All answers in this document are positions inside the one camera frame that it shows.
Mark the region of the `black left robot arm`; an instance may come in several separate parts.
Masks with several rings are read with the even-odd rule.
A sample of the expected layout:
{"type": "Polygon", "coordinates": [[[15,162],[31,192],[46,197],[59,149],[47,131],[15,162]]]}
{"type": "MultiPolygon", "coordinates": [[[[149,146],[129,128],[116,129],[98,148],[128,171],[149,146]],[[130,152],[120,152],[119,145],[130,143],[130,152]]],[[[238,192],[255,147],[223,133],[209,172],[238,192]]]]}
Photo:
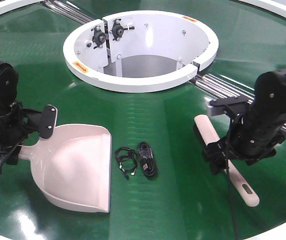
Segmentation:
{"type": "Polygon", "coordinates": [[[46,105],[42,111],[24,108],[17,101],[18,72],[0,61],[0,174],[3,164],[16,165],[21,145],[33,132],[50,138],[56,126],[58,110],[46,105]]]}

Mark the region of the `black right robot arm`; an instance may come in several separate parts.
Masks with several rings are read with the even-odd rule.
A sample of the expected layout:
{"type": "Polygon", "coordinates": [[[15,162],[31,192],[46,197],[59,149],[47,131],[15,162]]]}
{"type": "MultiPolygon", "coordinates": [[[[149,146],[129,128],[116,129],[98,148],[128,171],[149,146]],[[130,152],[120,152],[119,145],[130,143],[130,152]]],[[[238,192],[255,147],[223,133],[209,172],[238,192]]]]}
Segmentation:
{"type": "Polygon", "coordinates": [[[226,169],[226,160],[244,160],[252,165],[276,154],[275,146],[286,135],[286,68],[261,74],[254,86],[254,100],[244,96],[211,100],[211,107],[230,118],[226,136],[206,145],[202,155],[210,171],[226,169]]]}

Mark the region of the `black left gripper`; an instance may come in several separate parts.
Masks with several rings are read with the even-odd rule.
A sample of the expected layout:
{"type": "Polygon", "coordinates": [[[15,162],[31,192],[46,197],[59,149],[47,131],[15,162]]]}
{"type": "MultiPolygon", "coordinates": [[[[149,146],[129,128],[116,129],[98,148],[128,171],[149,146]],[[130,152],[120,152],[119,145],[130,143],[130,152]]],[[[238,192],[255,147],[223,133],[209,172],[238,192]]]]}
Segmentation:
{"type": "Polygon", "coordinates": [[[49,139],[56,127],[58,109],[46,105],[43,111],[23,108],[15,102],[7,114],[0,116],[0,174],[3,164],[17,165],[21,144],[33,132],[43,139],[49,139]]]}

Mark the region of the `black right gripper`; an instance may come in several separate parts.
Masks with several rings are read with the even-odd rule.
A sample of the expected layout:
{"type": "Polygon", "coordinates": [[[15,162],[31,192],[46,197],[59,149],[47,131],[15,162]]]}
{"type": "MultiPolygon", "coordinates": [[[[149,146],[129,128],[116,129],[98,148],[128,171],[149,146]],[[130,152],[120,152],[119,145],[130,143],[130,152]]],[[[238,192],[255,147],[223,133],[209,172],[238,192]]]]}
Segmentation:
{"type": "MultiPolygon", "coordinates": [[[[207,115],[223,115],[228,109],[235,114],[247,110],[249,98],[244,95],[208,100],[207,115]]],[[[285,113],[260,114],[249,109],[231,129],[229,151],[233,160],[244,160],[247,165],[276,155],[275,146],[285,140],[281,128],[286,122],[285,113]]],[[[228,167],[227,148],[224,140],[208,143],[202,150],[205,162],[213,175],[228,167]]]]}

